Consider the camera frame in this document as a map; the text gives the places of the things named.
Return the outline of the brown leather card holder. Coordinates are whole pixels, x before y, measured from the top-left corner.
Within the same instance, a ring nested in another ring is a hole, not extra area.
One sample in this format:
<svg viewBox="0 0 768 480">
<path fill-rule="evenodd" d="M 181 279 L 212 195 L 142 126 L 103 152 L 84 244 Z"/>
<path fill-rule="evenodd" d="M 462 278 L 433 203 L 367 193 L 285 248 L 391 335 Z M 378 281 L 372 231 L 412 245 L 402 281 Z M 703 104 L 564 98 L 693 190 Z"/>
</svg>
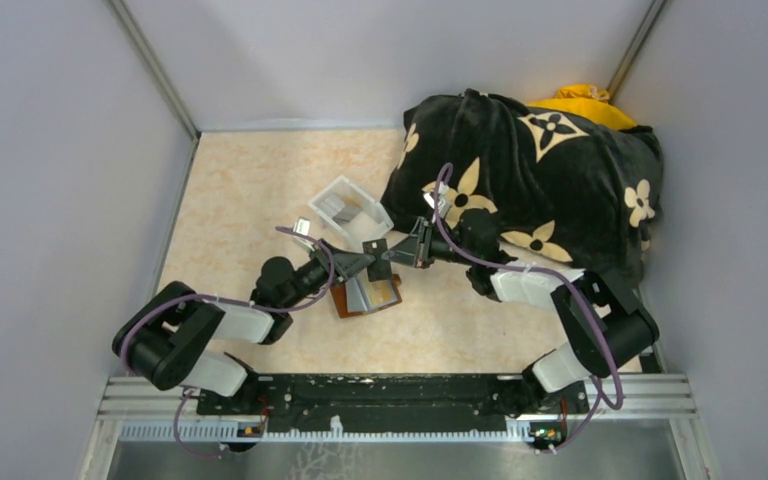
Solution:
<svg viewBox="0 0 768 480">
<path fill-rule="evenodd" d="M 330 288 L 337 316 L 341 319 L 371 315 L 402 302 L 399 275 L 370 282 L 365 274 Z"/>
</svg>

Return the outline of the white translucent plastic card box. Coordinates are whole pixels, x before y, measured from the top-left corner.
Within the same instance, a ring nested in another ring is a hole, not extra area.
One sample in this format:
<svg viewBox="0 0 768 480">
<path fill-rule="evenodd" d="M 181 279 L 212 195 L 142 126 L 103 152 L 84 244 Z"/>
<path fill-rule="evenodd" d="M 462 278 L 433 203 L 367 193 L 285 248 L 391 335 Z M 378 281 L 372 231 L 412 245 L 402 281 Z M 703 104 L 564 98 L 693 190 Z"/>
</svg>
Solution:
<svg viewBox="0 0 768 480">
<path fill-rule="evenodd" d="M 365 242 L 381 239 L 394 228 L 384 206 L 344 175 L 315 194 L 307 205 L 352 250 L 362 250 Z"/>
</svg>

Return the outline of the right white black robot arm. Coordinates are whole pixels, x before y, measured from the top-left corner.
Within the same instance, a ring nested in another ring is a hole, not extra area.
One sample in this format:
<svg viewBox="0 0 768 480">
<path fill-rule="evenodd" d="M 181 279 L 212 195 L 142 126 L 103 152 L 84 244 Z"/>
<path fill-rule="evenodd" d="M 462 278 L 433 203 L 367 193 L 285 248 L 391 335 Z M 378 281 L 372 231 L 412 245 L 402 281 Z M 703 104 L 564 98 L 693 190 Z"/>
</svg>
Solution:
<svg viewBox="0 0 768 480">
<path fill-rule="evenodd" d="M 453 228 L 420 218 L 382 257 L 413 268 L 428 268 L 435 261 L 459 263 L 479 295 L 557 313 L 566 342 L 523 372 L 523 398 L 532 410 L 550 411 L 571 384 L 614 376 L 658 340 L 654 318 L 615 269 L 528 265 L 507 254 L 500 237 L 494 214 L 485 209 L 467 211 Z"/>
</svg>

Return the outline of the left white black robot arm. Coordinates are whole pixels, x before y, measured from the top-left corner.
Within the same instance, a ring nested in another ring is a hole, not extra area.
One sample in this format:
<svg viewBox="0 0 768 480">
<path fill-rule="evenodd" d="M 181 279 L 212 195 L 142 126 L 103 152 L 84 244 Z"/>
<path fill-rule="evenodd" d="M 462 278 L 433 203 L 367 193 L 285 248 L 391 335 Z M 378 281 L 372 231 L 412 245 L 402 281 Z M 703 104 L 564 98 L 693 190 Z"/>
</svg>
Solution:
<svg viewBox="0 0 768 480">
<path fill-rule="evenodd" d="M 282 256 L 266 260 L 247 300 L 199 294 L 173 281 L 120 328 L 112 351 L 129 372 L 160 391 L 178 386 L 209 391 L 233 412 L 248 413 L 260 399 L 256 372 L 232 354 L 211 351 L 210 343 L 277 342 L 292 325 L 292 312 L 311 306 L 375 260 L 320 240 L 299 267 Z"/>
</svg>

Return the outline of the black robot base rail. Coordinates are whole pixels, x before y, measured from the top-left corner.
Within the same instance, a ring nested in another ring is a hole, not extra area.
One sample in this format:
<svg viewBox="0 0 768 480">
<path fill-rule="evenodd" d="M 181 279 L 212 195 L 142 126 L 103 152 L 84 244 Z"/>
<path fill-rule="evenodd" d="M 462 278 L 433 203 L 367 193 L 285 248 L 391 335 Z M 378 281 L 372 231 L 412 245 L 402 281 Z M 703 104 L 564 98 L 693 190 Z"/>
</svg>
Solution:
<svg viewBox="0 0 768 480">
<path fill-rule="evenodd" d="M 546 394 L 521 374 L 253 374 L 231 397 L 204 391 L 204 416 L 252 415 L 270 433 L 501 432 L 527 414 L 584 414 L 582 382 Z"/>
</svg>

